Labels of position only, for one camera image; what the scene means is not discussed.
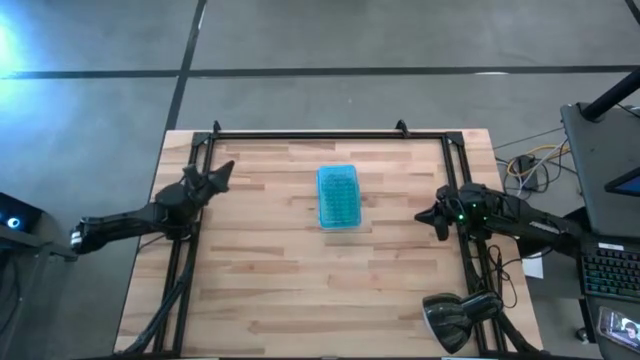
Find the blue plastic container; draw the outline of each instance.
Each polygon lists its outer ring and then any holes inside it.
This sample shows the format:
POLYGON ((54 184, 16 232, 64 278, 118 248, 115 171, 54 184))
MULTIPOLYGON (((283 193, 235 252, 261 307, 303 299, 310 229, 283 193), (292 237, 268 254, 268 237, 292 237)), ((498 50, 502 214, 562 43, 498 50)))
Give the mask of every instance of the blue plastic container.
POLYGON ((360 226, 360 186, 353 165, 321 166, 318 184, 318 218, 324 229, 360 226))

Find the gray floor tile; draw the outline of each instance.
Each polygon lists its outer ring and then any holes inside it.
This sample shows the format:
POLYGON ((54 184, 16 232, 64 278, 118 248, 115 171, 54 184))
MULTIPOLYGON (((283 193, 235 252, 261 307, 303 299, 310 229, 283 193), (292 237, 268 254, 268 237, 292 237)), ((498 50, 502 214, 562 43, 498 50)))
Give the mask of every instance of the gray floor tile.
POLYGON ((190 79, 178 128, 217 119, 226 129, 385 129, 404 119, 414 129, 488 128, 503 144, 560 126, 562 104, 590 101, 623 75, 190 79))
POLYGON ((534 297, 542 344, 553 355, 602 359, 598 345, 582 344, 574 333, 584 327, 578 300, 534 297))
POLYGON ((196 0, 0 4, 0 71, 179 69, 196 0))
POLYGON ((636 64, 623 1, 212 0, 193 68, 636 64))
MULTIPOLYGON (((63 244, 81 216, 142 207, 174 87, 173 79, 1 81, 0 151, 11 155, 0 157, 0 189, 48 212, 57 231, 47 236, 63 244)), ((50 301, 31 309, 13 358, 109 354, 136 245, 52 264, 45 282, 58 298, 42 294, 50 301)))

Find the black stand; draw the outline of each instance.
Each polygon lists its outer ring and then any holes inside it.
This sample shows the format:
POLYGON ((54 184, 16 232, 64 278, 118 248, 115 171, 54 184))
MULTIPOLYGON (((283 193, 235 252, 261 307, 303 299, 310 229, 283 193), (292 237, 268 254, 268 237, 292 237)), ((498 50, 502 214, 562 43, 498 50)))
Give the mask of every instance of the black stand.
POLYGON ((604 120, 602 115, 609 111, 616 104, 620 103, 627 96, 633 94, 640 88, 640 68, 627 75, 619 83, 614 85, 609 91, 602 94, 594 102, 582 109, 581 113, 585 120, 599 123, 604 120))
POLYGON ((57 255, 63 257, 66 261, 75 261, 78 259, 78 255, 66 246, 56 244, 53 241, 44 241, 35 235, 10 230, 4 226, 0 226, 0 242, 7 242, 10 248, 25 250, 43 250, 46 248, 47 255, 57 255))

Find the butcher block tabletop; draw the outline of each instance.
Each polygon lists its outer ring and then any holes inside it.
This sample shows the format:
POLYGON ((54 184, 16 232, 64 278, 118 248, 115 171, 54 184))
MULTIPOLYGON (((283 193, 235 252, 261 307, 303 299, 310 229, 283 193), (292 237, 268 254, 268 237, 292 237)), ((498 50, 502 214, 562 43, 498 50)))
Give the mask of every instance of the butcher block tabletop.
MULTIPOLYGON (((460 131, 473 181, 502 189, 488 131, 460 131)), ((181 179, 193 133, 167 133, 152 193, 181 179)), ((182 355, 447 355, 425 326, 421 300, 441 292, 468 295, 459 242, 453 228, 447 241, 438 241, 432 227, 413 220, 447 183, 441 146, 422 139, 217 140, 212 169, 236 164, 230 191, 204 210, 182 355), (316 171, 338 164, 356 168, 362 223, 325 231, 318 223, 316 171)), ((496 236, 492 243, 503 259, 519 257, 513 240, 496 236)), ((171 242, 162 239, 137 255, 115 350, 129 346, 158 309, 170 252, 171 242)), ((522 267, 506 270, 518 302, 505 311, 541 348, 522 267)), ((508 283, 503 292, 512 304, 508 283)), ((491 337, 488 322, 485 327, 491 337)), ((474 339, 456 354, 471 355, 477 355, 474 339)))

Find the black lamp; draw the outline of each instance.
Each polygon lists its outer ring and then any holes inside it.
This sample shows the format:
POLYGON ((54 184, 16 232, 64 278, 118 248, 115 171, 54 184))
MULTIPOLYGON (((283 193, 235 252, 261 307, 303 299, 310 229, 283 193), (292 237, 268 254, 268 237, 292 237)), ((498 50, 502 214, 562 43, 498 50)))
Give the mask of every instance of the black lamp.
POLYGON ((424 321, 449 354, 467 343, 475 324, 496 317, 502 307, 502 300, 492 291, 477 292, 464 299, 448 293, 422 299, 424 321))

